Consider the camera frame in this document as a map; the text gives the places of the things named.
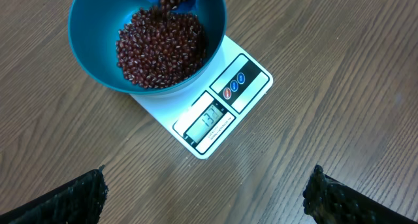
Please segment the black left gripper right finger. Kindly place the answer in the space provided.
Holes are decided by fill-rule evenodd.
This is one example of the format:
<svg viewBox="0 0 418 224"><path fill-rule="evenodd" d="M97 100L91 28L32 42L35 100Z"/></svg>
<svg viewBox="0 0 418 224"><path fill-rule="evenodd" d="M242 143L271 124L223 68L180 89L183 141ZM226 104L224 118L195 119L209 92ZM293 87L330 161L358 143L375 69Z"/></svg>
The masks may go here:
<svg viewBox="0 0 418 224"><path fill-rule="evenodd" d="M320 165L302 196L304 213L318 224L417 224L326 175Z"/></svg>

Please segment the red beans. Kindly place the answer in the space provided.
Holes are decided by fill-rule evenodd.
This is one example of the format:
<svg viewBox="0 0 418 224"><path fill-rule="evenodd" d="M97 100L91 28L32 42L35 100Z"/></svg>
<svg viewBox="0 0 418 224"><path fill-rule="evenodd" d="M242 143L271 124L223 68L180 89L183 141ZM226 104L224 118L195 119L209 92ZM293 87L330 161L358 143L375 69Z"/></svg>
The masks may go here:
<svg viewBox="0 0 418 224"><path fill-rule="evenodd" d="M157 5L140 10L118 31L117 67L144 89L174 86L195 74L206 57L206 33L199 17Z"/></svg>

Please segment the white digital kitchen scale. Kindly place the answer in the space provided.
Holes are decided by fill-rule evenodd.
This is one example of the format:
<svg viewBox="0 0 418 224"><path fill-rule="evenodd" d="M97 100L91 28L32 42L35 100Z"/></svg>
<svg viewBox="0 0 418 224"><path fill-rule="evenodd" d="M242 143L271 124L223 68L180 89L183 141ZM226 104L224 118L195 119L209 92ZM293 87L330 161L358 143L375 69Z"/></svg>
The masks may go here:
<svg viewBox="0 0 418 224"><path fill-rule="evenodd" d="M207 159L272 87L272 75L229 37L180 91L134 95L176 140Z"/></svg>

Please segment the teal metal bowl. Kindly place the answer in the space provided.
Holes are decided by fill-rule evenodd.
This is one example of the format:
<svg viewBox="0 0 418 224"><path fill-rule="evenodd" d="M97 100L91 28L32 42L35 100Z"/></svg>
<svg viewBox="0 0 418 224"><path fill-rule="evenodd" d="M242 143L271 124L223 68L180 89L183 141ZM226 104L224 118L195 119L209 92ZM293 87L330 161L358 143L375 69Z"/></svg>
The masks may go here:
<svg viewBox="0 0 418 224"><path fill-rule="evenodd" d="M227 29L225 0L188 0L179 13L192 12L206 33L203 67L188 79L164 89L144 89L128 82L117 66L118 31L129 23L140 8L148 9L159 0L74 0L68 18L68 37L72 52L83 70L98 83L118 92L134 95L164 95L186 88L210 68L217 57Z"/></svg>

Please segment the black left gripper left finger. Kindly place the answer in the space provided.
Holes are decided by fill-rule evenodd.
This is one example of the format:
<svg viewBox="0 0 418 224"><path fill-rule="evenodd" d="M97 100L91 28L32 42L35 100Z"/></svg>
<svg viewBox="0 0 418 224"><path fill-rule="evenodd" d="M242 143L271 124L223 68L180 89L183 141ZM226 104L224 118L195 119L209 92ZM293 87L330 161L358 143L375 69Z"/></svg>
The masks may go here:
<svg viewBox="0 0 418 224"><path fill-rule="evenodd" d="M103 169L102 165L2 214L1 223L97 224L108 195Z"/></svg>

